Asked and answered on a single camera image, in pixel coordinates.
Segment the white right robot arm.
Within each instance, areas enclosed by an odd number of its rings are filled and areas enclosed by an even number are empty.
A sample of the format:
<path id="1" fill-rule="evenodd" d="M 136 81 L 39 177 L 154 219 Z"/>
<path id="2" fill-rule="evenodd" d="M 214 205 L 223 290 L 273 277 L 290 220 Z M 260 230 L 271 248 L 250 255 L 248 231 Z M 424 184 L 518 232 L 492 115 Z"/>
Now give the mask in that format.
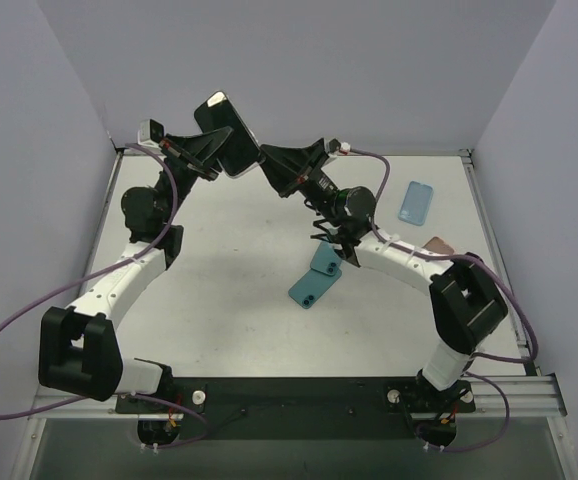
<path id="1" fill-rule="evenodd" d="M 358 268 L 399 280 L 430 298 L 439 343 L 419 373 L 432 391 L 452 388 L 468 369 L 484 340 L 508 315 L 492 274 L 473 254 L 443 256 L 379 230 L 378 197 L 364 186 L 340 188 L 325 165 L 349 147 L 320 139 L 302 148 L 263 144 L 261 167 L 282 198 L 299 193 L 318 215 L 316 239 L 333 245 L 336 254 Z"/>

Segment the pink phone case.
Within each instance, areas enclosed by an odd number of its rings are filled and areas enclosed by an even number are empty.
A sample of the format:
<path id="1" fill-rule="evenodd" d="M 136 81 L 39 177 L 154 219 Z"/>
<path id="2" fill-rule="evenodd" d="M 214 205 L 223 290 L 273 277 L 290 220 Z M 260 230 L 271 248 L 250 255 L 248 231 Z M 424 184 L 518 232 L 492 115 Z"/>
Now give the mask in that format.
<path id="1" fill-rule="evenodd" d="M 433 255 L 450 256 L 455 254 L 454 248 L 438 236 L 428 240 L 423 248 Z"/>

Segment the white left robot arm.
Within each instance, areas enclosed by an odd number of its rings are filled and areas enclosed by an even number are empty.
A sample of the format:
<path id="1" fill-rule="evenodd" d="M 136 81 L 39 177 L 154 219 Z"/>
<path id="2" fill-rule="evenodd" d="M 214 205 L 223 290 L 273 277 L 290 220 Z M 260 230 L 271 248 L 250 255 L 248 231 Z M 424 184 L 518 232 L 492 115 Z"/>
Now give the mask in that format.
<path id="1" fill-rule="evenodd" d="M 88 289 L 66 307 L 42 317 L 38 379 L 42 386 L 107 400 L 138 394 L 152 411 L 173 402 L 166 366 L 122 355 L 116 331 L 147 287 L 179 256 L 184 229 L 175 215 L 194 184 L 218 177 L 218 159 L 233 130 L 222 127 L 194 136 L 172 136 L 159 123 L 142 123 L 135 149 L 158 149 L 162 170 L 153 186 L 129 188 L 121 211 L 130 236 L 119 260 L 88 280 Z"/>

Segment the light blue phone case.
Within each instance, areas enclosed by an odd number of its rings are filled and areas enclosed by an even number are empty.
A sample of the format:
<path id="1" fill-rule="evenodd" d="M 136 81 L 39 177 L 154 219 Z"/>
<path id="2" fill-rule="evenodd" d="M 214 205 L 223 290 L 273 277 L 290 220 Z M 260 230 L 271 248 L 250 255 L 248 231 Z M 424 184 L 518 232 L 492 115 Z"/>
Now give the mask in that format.
<path id="1" fill-rule="evenodd" d="M 398 219 L 414 226 L 422 226 L 426 221 L 433 194 L 434 190 L 430 185 L 411 181 L 398 211 Z"/>

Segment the teal phone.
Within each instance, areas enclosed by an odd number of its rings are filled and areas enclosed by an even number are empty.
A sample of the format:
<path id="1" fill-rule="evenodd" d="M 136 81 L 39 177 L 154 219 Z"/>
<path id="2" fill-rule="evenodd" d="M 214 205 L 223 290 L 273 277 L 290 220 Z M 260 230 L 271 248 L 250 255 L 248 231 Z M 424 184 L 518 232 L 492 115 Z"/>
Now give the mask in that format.
<path id="1" fill-rule="evenodd" d="M 288 290 L 288 296 L 301 308 L 310 309 L 341 277 L 340 269 L 332 275 L 310 269 Z"/>

